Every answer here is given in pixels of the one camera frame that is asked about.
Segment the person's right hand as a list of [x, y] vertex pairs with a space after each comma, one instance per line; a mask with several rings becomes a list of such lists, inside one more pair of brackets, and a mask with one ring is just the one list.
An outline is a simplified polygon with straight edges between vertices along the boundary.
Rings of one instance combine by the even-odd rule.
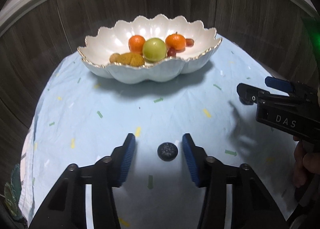
[[303, 141], [294, 136], [293, 140], [298, 142], [295, 148], [295, 166], [293, 171], [293, 184], [295, 187], [302, 187], [306, 183], [307, 172], [319, 174], [319, 154], [303, 153]]

